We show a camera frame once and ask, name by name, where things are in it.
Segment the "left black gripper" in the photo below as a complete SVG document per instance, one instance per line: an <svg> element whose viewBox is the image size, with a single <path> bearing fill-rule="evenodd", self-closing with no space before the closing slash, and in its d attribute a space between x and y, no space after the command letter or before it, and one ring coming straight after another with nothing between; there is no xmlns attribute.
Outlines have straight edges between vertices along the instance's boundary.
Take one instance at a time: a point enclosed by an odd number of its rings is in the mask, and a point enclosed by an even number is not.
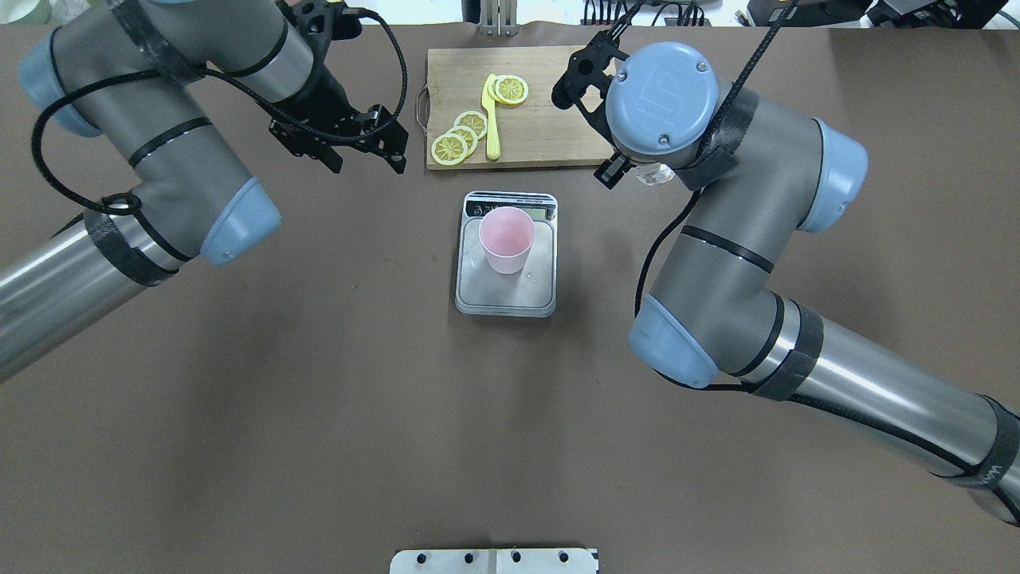
<svg viewBox="0 0 1020 574"><path fill-rule="evenodd" d="M359 140L343 145L375 154L386 160L394 173L405 173L408 131L379 103L366 112L353 108L343 86L332 73L313 73L298 93L277 102L276 107L298 120L298 124L292 124L272 119L269 125L269 133L291 154L317 159L332 174L341 173L343 157L334 149L338 144L303 131L302 126L307 126L335 137L357 136Z"/></svg>

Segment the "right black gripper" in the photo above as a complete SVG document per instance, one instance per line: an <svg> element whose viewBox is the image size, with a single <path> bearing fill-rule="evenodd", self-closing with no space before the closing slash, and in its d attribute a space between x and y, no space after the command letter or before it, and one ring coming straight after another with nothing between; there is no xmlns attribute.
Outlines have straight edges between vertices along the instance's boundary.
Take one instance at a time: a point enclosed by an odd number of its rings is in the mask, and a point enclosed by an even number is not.
<svg viewBox="0 0 1020 574"><path fill-rule="evenodd" d="M577 108L586 124L605 139L614 151L618 151L619 148L608 124L606 99L615 75L614 73L607 75L605 70L612 61L626 61L628 58L628 54L619 49L620 37L626 27L625 23L615 23L611 29L595 33L586 47L571 54L564 74L551 88L551 102L555 108L560 110ZM583 104L583 97L589 88L596 88L598 97L602 101L593 110ZM594 171L594 177L606 189L612 190L633 167L634 163L630 157L613 154L609 159L602 161Z"/></svg>

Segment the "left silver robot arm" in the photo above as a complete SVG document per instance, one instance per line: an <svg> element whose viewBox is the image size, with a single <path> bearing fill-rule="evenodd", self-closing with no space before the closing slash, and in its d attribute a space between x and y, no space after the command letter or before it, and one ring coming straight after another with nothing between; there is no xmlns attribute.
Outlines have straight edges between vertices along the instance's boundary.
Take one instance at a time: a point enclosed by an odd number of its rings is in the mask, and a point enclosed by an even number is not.
<svg viewBox="0 0 1020 574"><path fill-rule="evenodd" d="M230 264L280 228L280 211L186 88L224 81L270 116L294 156L342 170L339 147L406 167L397 110L359 110L332 76L332 43L373 10L345 1L101 1L55 29L18 75L40 113L30 152L41 177L81 207L69 224L2 272L2 378L10 380L193 258ZM50 123L104 136L138 175L88 199L43 156Z"/></svg>

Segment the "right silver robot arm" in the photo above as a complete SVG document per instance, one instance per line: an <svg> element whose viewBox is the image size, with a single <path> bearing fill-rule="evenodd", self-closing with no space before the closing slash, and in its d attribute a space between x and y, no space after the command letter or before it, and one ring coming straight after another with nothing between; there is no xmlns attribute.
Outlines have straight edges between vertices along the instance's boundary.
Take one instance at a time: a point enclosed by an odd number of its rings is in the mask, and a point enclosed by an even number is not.
<svg viewBox="0 0 1020 574"><path fill-rule="evenodd" d="M830 228L869 159L859 142L744 87L779 28L734 81L688 45L627 54L626 22L571 55L551 102L577 108L614 152L596 179L665 167L691 191L663 229L677 240L650 290L638 286L628 345L681 387L790 401L853 424L1018 525L1018 417L941 380L766 286L795 231Z"/></svg>

